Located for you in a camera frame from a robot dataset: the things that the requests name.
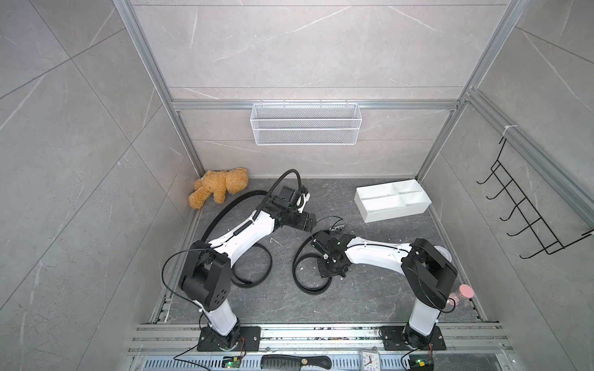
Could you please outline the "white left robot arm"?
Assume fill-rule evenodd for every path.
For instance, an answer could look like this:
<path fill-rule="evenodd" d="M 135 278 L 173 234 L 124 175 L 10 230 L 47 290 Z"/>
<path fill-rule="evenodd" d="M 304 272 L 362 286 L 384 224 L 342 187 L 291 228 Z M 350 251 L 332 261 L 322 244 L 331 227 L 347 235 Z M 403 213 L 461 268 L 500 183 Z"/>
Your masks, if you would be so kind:
<path fill-rule="evenodd" d="M 309 190 L 303 185 L 295 191 L 282 187 L 280 194 L 268 196 L 244 222 L 209 242 L 196 241 L 187 252 L 179 278 L 179 288 L 207 317 L 220 337 L 235 335 L 240 326 L 227 299 L 232 268 L 239 258 L 262 238 L 280 227 L 310 232 L 316 218 L 303 210 Z"/>

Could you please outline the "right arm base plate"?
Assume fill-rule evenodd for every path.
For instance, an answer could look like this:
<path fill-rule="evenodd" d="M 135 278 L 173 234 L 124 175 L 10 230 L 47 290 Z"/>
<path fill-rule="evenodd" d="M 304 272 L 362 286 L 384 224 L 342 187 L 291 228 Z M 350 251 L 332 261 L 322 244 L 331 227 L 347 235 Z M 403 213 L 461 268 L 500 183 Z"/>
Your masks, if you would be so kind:
<path fill-rule="evenodd" d="M 379 335 L 387 351 L 446 350 L 446 344 L 438 326 L 434 326 L 429 335 L 416 332 L 409 325 L 381 326 Z"/>

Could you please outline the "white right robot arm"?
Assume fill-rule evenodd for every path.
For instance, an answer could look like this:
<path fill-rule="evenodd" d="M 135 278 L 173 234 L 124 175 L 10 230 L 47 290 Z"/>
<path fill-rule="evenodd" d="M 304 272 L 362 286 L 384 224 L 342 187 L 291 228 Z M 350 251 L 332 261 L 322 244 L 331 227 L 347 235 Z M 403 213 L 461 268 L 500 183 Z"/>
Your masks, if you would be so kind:
<path fill-rule="evenodd" d="M 313 235 L 312 246 L 321 253 L 318 259 L 323 277 L 344 276 L 353 264 L 404 275 L 415 303 L 402 337 L 413 348 L 428 346 L 458 275 L 447 249 L 422 238 L 410 244 L 389 244 L 326 231 Z"/>

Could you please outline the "black belt with silver buckle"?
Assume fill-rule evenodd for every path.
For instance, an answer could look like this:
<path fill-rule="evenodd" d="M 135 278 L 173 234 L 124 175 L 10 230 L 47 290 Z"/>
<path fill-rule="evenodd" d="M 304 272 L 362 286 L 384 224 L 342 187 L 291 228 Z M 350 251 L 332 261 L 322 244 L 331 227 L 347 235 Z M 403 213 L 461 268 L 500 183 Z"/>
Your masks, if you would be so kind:
<path fill-rule="evenodd" d="M 307 295 L 321 295 L 328 291 L 334 277 L 338 275 L 334 268 L 329 267 L 331 242 L 340 242 L 341 232 L 342 229 L 338 227 L 320 230 L 300 244 L 292 258 L 292 279 L 301 292 Z M 325 282 L 322 284 L 313 280 L 303 281 L 308 268 L 317 271 L 320 279 L 324 279 Z"/>

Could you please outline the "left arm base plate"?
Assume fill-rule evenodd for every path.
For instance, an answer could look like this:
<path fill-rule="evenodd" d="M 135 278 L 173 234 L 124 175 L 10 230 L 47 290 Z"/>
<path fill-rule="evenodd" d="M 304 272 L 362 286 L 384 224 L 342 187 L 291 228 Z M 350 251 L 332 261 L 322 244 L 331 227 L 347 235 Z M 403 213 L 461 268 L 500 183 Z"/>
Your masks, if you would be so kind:
<path fill-rule="evenodd" d="M 261 327 L 259 326 L 235 327 L 228 335 L 221 335 L 206 326 L 201 329 L 196 350 L 198 352 L 256 352 L 259 350 L 260 342 Z"/>

